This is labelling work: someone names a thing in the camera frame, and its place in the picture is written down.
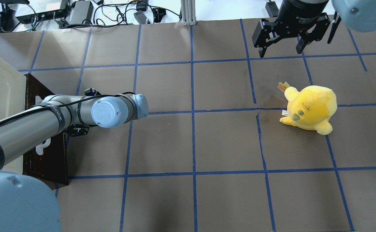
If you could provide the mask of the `black idle gripper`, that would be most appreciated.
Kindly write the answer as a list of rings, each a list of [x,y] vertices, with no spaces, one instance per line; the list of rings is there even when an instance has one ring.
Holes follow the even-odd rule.
[[[282,39],[277,31],[279,28],[289,32],[304,31],[296,46],[297,54],[302,54],[304,48],[313,41],[321,41],[331,24],[328,15],[322,14],[327,4],[328,0],[283,0],[277,21],[260,19],[256,25],[252,42],[259,57],[263,58],[267,48]],[[305,31],[314,24],[312,32]]]

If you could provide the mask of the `black working gripper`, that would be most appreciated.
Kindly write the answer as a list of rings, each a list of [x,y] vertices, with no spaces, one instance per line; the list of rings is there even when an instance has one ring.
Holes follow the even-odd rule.
[[[70,137],[80,137],[85,136],[89,133],[89,126],[82,125],[82,124],[72,124],[69,125],[65,129],[65,134],[69,135]]]

